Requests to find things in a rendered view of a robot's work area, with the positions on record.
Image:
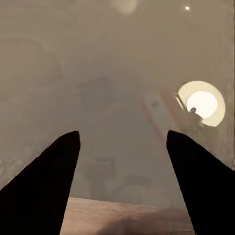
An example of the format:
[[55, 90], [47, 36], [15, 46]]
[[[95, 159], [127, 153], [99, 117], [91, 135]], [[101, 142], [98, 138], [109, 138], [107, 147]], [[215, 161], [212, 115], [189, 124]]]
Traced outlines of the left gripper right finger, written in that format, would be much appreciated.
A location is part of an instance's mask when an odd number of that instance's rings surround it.
[[196, 235], [235, 235], [235, 172], [185, 134], [166, 147]]

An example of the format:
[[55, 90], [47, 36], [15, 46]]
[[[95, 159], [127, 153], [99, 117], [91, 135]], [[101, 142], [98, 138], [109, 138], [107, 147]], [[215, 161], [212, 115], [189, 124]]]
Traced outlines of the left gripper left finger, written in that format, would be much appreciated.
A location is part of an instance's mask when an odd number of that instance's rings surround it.
[[0, 235], [59, 235], [79, 151], [66, 133], [0, 190]]

